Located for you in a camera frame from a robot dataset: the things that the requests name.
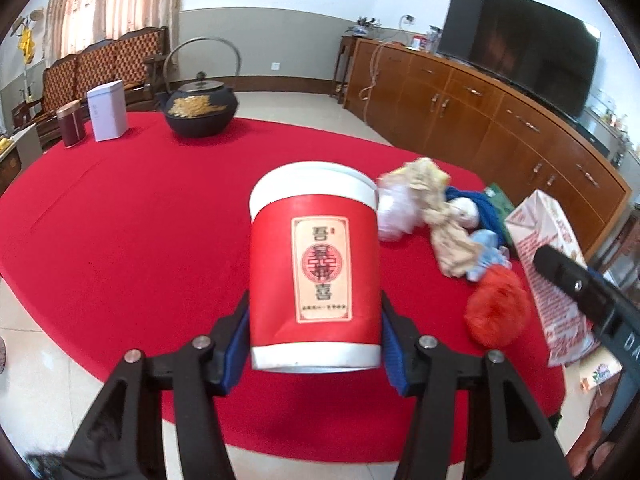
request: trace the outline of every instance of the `wooden cabinet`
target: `wooden cabinet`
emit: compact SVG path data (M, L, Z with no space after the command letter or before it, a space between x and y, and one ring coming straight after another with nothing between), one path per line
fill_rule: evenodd
M457 69L452 70L445 90L450 96L489 117L494 116L503 95L492 83Z
M346 108L363 118L380 43L358 40ZM558 200L588 258L616 224L629 186L568 124L473 68L382 46L367 122L393 145L466 168L518 204L535 189Z
M496 176L512 160L521 141L497 123L489 125L482 144L469 168L484 182L496 182Z
M366 122L390 141L396 117L396 105L409 69L411 54L389 49L386 51L383 50L380 54L376 86L369 98Z
M604 222L575 187L556 168L547 164L540 173L537 188L562 205L580 247L592 246L604 229Z
M364 106L366 101L361 99L360 91L370 85L369 67L375 45L359 41L356 47L356 53L349 83L347 86L347 95L344 100L344 107L351 111L361 121L364 120Z
M613 214L624 198L614 176L577 140L556 137L548 158L603 218Z
M517 205L540 187L541 174L548 166L538 152L519 142L510 157L503 160L494 182Z
M412 56L409 77L413 77L438 90L444 90L451 74L450 67L423 56Z
M20 155L18 150L13 148L3 159L0 161L0 195L6 191L15 177L18 176L22 169L22 162L20 161Z
M506 94L502 99L495 122L526 142L541 155L546 155L553 139L564 132L552 121L529 105Z
M404 150L422 151L427 134L440 108L442 90L409 77L404 82L396 108L389 142Z
M462 168L471 167L490 119L462 101L444 94L421 151Z

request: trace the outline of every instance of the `tiled floor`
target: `tiled floor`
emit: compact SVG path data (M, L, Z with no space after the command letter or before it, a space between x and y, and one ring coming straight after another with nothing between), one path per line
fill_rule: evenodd
M327 96L251 92L239 95L238 115L322 128L363 139L386 141ZM63 450L100 389L100 381L70 359L31 319L7 284L0 280L0 336L7 366L0 376L0 424L18 452ZM567 451L584 427L591 396L578 387L577 367L566 371L568 397L562 408L558 440ZM182 475L175 427L164 424L169 478ZM388 480L395 464L325 464L300 462L230 447L239 480ZM450 468L459 479L462 465Z

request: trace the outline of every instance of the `white box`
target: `white box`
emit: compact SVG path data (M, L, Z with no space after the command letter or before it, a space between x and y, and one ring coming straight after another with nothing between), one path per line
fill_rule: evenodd
M129 128L123 82L97 86L86 93L95 140L121 137Z

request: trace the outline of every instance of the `teapot handle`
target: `teapot handle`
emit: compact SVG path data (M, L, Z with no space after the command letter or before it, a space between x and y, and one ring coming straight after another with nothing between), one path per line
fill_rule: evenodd
M169 85L169 63L171 62L174 54L182 47L190 43L195 43L196 41L219 41L220 43L224 43L226 46L230 47L236 54L236 75L234 76L234 85L238 82L238 76L240 75L240 69L242 67L242 56L240 55L238 48L233 43L229 40L225 40L225 38L193 38L192 40L185 41L183 44L174 48L169 56L164 60L164 70L162 70L162 75L164 76L164 84L166 85L166 91L169 95L172 94L171 87Z

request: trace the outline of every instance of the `red tin can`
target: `red tin can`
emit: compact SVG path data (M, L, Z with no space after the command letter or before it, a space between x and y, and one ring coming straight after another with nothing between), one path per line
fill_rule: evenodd
M254 187L249 286L255 369L380 366L378 190L328 162L296 162Z
M75 146L86 137L80 101L72 101L56 112L62 142L68 148Z

